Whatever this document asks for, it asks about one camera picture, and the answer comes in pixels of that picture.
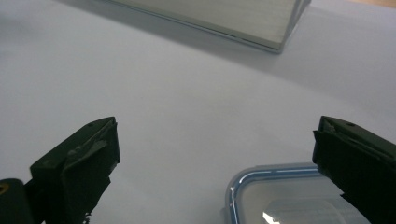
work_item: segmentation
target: white surface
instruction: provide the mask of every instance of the white surface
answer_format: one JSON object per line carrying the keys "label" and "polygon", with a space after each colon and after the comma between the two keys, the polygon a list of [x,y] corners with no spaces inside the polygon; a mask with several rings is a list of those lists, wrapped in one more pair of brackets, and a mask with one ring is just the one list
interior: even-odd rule
{"label": "white surface", "polygon": [[92,223],[222,223],[242,169],[310,161],[319,117],[396,142],[396,11],[314,1],[282,55],[96,0],[0,3],[0,178],[116,116]]}

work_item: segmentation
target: container lid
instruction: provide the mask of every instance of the container lid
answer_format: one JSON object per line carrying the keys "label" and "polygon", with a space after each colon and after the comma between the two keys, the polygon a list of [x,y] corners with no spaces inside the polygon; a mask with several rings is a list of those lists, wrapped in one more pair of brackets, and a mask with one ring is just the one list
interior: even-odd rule
{"label": "container lid", "polygon": [[226,194],[232,224],[370,224],[313,163],[257,166],[238,174]]}

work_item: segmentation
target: white book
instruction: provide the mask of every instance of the white book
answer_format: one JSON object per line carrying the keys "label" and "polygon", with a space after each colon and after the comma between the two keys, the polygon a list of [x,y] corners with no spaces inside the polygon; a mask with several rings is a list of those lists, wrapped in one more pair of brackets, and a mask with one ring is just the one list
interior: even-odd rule
{"label": "white book", "polygon": [[311,0],[112,0],[261,49],[281,52]]}

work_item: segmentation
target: clear plastic container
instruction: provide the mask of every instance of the clear plastic container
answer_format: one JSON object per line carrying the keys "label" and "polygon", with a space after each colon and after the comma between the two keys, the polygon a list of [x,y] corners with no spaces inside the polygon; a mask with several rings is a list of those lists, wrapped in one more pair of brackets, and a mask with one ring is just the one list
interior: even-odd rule
{"label": "clear plastic container", "polygon": [[231,224],[370,224],[315,164],[258,166],[237,175],[226,194]]}

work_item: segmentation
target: white table surface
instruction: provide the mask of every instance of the white table surface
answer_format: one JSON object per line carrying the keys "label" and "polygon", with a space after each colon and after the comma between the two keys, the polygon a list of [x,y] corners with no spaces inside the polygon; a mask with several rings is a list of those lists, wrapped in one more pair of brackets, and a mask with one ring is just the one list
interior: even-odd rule
{"label": "white table surface", "polygon": [[223,223],[228,182],[310,161],[321,115],[396,142],[396,10],[313,1],[275,55],[101,0],[0,2],[0,179],[115,116],[92,223]]}

